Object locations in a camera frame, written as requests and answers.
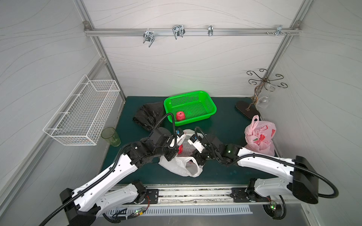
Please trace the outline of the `black plastic bag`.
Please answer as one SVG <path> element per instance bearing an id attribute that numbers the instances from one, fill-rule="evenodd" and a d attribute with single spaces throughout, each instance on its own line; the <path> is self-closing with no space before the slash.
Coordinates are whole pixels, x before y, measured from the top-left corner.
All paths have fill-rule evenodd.
<path id="1" fill-rule="evenodd" d="M 142 105 L 133 117 L 133 122 L 151 132 L 166 114 L 163 102 Z"/>

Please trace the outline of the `white printed plastic bag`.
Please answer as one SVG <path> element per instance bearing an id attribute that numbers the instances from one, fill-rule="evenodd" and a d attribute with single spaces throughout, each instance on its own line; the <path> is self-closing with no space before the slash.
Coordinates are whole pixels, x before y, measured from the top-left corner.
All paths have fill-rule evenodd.
<path id="1" fill-rule="evenodd" d="M 189 144 L 188 140 L 195 132 L 190 129 L 186 129 L 183 132 L 185 138 L 182 140 L 182 143 L 178 142 L 180 147 L 182 147 L 182 152 L 178 153 L 171 161 L 161 156 L 158 164 L 176 175 L 196 178 L 202 173 L 203 167 L 197 163 L 194 157 L 191 157 L 196 148 Z"/>

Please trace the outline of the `red apple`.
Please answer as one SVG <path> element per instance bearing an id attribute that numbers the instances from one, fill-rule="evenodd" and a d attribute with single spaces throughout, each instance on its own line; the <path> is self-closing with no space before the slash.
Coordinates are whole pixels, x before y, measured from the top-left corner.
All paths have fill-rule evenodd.
<path id="1" fill-rule="evenodd" d="M 180 145 L 178 148 L 178 154 L 182 154 L 183 153 L 183 145 Z"/>
<path id="2" fill-rule="evenodd" d="M 177 121 L 183 121 L 186 119 L 186 115 L 183 111 L 177 112 L 176 113 L 176 120 Z"/>

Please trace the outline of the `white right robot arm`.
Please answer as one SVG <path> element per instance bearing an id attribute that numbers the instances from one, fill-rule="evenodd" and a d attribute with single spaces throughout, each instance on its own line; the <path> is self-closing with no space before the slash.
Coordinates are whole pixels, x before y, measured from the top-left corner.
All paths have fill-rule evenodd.
<path id="1" fill-rule="evenodd" d="M 339 195 L 337 187 L 318 174 L 304 157 L 289 159 L 260 154 L 234 144 L 225 145 L 215 136 L 193 135 L 188 143 L 195 148 L 192 157 L 198 166 L 213 159 L 223 166 L 237 165 L 273 175 L 272 179 L 250 180 L 245 193 L 252 202 L 261 197 L 292 195 L 302 202 L 317 204 L 319 198 L 333 199 Z"/>

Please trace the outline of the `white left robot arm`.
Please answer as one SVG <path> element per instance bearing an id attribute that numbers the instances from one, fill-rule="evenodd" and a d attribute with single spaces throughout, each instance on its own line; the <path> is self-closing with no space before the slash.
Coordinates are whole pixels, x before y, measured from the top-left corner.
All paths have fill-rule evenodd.
<path id="1" fill-rule="evenodd" d="M 130 183 L 119 191 L 110 192 L 110 189 L 156 157 L 172 160 L 184 139 L 185 134 L 181 129 L 170 132 L 160 127 L 154 129 L 148 137 L 124 145 L 112 164 L 95 178 L 79 188 L 62 191 L 62 205 L 40 225 L 46 225 L 64 211 L 70 226 L 90 226 L 99 216 L 119 204 L 143 202 L 147 189 L 140 181 Z"/>

